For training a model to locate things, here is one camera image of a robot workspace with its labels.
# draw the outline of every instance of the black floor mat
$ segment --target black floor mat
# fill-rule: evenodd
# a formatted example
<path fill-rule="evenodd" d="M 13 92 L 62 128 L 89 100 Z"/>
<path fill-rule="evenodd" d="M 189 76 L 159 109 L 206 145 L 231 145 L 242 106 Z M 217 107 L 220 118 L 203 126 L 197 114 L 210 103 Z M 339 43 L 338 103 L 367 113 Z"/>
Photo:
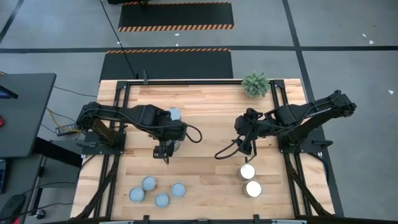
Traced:
<path fill-rule="evenodd" d="M 147 49 L 125 50 L 139 79 L 233 78 L 229 49 Z M 106 53 L 101 80 L 132 80 L 134 76 L 122 50 Z"/>
<path fill-rule="evenodd" d="M 119 21 L 120 32 L 232 29 L 231 3 L 125 3 Z"/>

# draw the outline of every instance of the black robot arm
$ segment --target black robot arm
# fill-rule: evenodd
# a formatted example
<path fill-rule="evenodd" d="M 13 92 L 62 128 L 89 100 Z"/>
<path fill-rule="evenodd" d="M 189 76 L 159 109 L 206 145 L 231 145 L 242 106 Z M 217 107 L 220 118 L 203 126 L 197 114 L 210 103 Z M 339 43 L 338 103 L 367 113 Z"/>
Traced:
<path fill-rule="evenodd" d="M 266 113 L 248 108 L 246 113 L 236 118 L 234 128 L 239 135 L 233 141 L 238 151 L 251 155 L 252 141 L 258 137 L 287 134 L 289 144 L 299 145 L 310 131 L 332 118 L 348 117 L 354 113 L 356 105 L 345 94 L 336 90 L 332 95 L 305 105 L 284 105 Z"/>
<path fill-rule="evenodd" d="M 106 127 L 101 120 L 132 124 L 137 129 L 149 133 L 154 139 L 159 140 L 159 146 L 154 149 L 154 158 L 157 159 L 172 156 L 174 142 L 183 141 L 187 135 L 187 127 L 190 126 L 180 120 L 173 121 L 169 111 L 154 105 L 120 108 L 91 102 L 83 106 L 76 121 L 80 130 L 87 133 L 89 129 L 92 129 L 99 136 L 100 141 L 109 147 L 118 145 L 118 133 Z M 194 142 L 201 141 L 202 136 L 200 132 L 199 134 L 200 140 Z"/>

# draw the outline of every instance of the wooden tabletop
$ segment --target wooden tabletop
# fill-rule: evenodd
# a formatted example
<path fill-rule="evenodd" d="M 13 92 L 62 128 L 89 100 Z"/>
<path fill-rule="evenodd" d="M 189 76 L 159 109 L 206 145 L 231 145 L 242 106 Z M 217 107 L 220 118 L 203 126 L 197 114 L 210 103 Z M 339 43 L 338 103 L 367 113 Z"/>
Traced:
<path fill-rule="evenodd" d="M 101 82 L 98 103 L 113 104 L 116 82 Z M 285 84 L 290 104 L 306 103 L 299 79 L 287 79 Z M 237 153 L 221 161 L 213 157 L 237 137 L 234 122 L 246 108 L 252 107 L 261 112 L 274 109 L 271 93 L 265 98 L 248 99 L 240 85 L 132 86 L 128 107 L 146 104 L 164 110 L 179 108 L 182 121 L 199 128 L 203 140 L 194 144 L 186 139 L 170 158 L 170 164 L 166 165 L 163 160 L 152 158 L 157 141 L 129 126 L 126 130 L 126 150 L 119 163 L 112 220 L 142 220 L 144 215 L 158 220 L 250 219 L 253 214 L 259 214 L 260 218 L 294 217 L 284 159 L 275 137 L 256 141 L 258 155 L 250 162 L 256 169 L 254 179 L 262 186 L 262 194 L 258 198 L 246 198 L 241 190 L 244 182 L 236 177 L 236 171 L 244 164 L 243 154 Z M 194 130 L 189 129 L 188 132 L 193 139 L 198 139 Z M 322 163 L 306 154 L 302 154 L 301 158 L 308 188 L 324 208 L 333 213 Z M 96 192 L 102 160 L 103 156 L 96 156 L 81 171 L 71 217 L 78 215 Z M 132 203 L 129 191 L 139 187 L 147 175 L 155 177 L 157 188 L 147 192 L 143 202 Z M 177 182 L 186 186 L 184 198 L 170 195 L 171 185 Z M 300 210 L 303 211 L 298 187 L 297 190 Z M 167 208 L 155 206 L 155 196 L 161 192 L 170 195 Z"/>

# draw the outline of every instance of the orange and black striped tape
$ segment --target orange and black striped tape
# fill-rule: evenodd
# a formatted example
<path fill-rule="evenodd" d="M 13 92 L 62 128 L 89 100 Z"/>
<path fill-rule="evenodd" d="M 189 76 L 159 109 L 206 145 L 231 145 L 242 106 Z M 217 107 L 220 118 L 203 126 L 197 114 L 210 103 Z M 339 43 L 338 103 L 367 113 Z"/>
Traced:
<path fill-rule="evenodd" d="M 161 52 L 219 52 L 228 51 L 231 49 L 147 49 L 147 50 L 109 50 L 106 54 L 120 54 L 120 53 L 161 53 Z"/>
<path fill-rule="evenodd" d="M 233 29 L 232 24 L 120 27 L 119 32 Z"/>
<path fill-rule="evenodd" d="M 139 4 L 138 2 L 127 2 L 124 3 L 123 6 L 127 6 L 127 5 L 133 5 L 133 4 Z M 148 5 L 156 5 L 156 4 L 231 4 L 230 2 L 173 2 L 173 3 L 152 3 L 152 2 L 148 2 Z"/>

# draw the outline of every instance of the gray floor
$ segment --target gray floor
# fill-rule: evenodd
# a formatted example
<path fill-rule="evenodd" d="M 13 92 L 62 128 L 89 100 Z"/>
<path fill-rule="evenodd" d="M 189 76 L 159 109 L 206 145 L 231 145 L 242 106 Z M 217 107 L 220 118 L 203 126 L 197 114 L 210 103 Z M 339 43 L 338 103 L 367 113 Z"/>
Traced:
<path fill-rule="evenodd" d="M 154 0 L 182 2 L 183 0 Z M 293 46 L 280 0 L 231 0 L 234 30 L 119 33 L 125 47 L 270 45 Z M 0 1 L 0 30 L 17 0 Z M 394 0 L 289 0 L 301 46 L 398 45 L 398 2 Z M 106 10 L 116 26 L 121 6 Z M 98 0 L 25 0 L 0 49 L 117 47 Z M 234 77 L 253 70 L 270 78 L 301 78 L 295 52 L 231 53 Z M 346 217 L 398 220 L 398 51 L 304 52 L 315 98 L 335 89 L 357 105 L 355 114 L 324 125 Z M 61 88 L 95 95 L 104 53 L 0 54 L 7 73 L 55 72 Z M 54 89 L 49 108 L 76 118 L 92 98 Z M 57 118 L 61 124 L 69 120 Z M 55 128 L 46 113 L 43 124 Z M 39 136 L 58 139 L 42 128 Z M 74 139 L 76 136 L 64 137 Z M 46 189 L 41 205 L 71 202 L 74 188 Z M 53 207 L 41 222 L 65 220 L 70 208 Z M 27 223 L 38 223 L 29 218 Z"/>

